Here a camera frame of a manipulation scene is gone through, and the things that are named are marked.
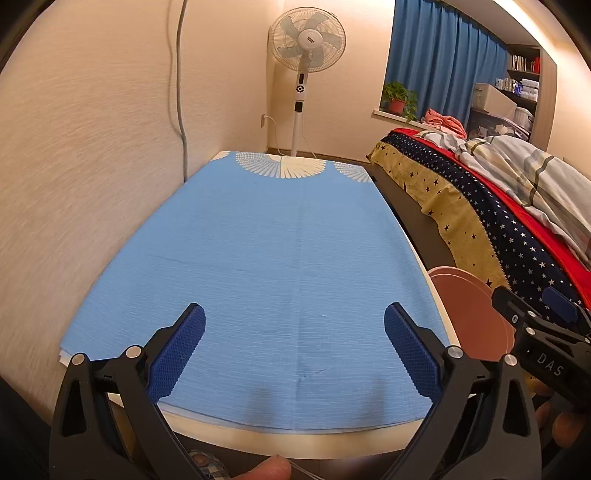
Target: white wall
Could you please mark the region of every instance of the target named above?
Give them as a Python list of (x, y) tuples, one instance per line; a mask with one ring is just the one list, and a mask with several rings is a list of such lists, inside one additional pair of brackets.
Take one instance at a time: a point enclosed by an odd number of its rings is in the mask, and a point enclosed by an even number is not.
[[(394, 0), (316, 0), (314, 7), (334, 13), (345, 28), (347, 46), (331, 68), (312, 73), (304, 104), (304, 132), (299, 149), (363, 160), (391, 124), (372, 117), (384, 84)], [(284, 11), (301, 6), (285, 0)], [(280, 148), (289, 151), (293, 128), (296, 72), (275, 62), (271, 115), (279, 125)], [(269, 145), (275, 136), (269, 129)]]
[(539, 42), (558, 68), (556, 111), (548, 152), (591, 179), (591, 72), (564, 28), (538, 0), (495, 0)]
[[(182, 183), (174, 81), (169, 87), (180, 6), (58, 0), (0, 74), (0, 375), (46, 418), (70, 319), (126, 239)], [(189, 0), (182, 92), (190, 173), (220, 150), (266, 149), (267, 31), (281, 6)]]

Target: green leaves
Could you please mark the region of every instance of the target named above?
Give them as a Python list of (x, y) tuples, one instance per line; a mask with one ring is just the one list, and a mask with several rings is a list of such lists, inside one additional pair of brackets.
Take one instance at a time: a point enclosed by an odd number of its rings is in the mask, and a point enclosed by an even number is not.
[(385, 83), (382, 89), (382, 104), (385, 102), (391, 102), (392, 100), (400, 100), (406, 102), (402, 116), (409, 120), (416, 120), (417, 117), (417, 93), (413, 90), (407, 90), (407, 88), (400, 82)]

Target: silver screw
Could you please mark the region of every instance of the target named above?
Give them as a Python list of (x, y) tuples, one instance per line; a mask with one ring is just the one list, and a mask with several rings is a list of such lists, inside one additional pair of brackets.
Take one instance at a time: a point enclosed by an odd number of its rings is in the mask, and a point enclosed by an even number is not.
[(84, 354), (77, 353), (72, 357), (72, 363), (74, 365), (80, 365), (84, 361)]
[(507, 365), (514, 367), (517, 365), (517, 359), (515, 358), (514, 355), (511, 355), (511, 354), (505, 355), (505, 363)]
[(464, 351), (460, 347), (453, 345), (447, 349), (447, 354), (452, 358), (462, 358)]
[(127, 358), (138, 358), (142, 353), (142, 348), (134, 345), (134, 346), (130, 346), (126, 351), (125, 351), (125, 356), (127, 356)]

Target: stand fan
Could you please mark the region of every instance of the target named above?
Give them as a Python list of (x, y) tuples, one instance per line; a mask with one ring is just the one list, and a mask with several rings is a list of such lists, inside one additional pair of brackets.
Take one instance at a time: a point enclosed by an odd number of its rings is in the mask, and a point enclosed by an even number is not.
[(345, 30), (337, 18), (320, 8), (299, 7), (282, 14), (269, 30), (274, 57), (297, 71), (291, 156), (297, 155), (308, 74), (334, 65), (345, 51)]

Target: window sill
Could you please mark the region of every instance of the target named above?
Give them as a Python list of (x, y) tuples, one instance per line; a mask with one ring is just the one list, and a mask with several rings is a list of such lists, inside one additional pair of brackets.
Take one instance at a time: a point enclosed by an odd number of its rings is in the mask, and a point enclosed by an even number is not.
[(419, 128), (420, 130), (435, 130), (434, 128), (431, 128), (428, 125), (420, 124), (419, 122), (416, 122), (414, 120), (409, 120), (407, 118), (404, 118), (403, 116), (393, 115), (392, 113), (382, 112), (381, 110), (377, 110), (377, 109), (374, 110), (374, 115), (383, 116), (385, 118), (388, 118), (390, 120), (395, 120), (395, 121), (402, 123), (402, 124), (412, 125), (413, 127)]

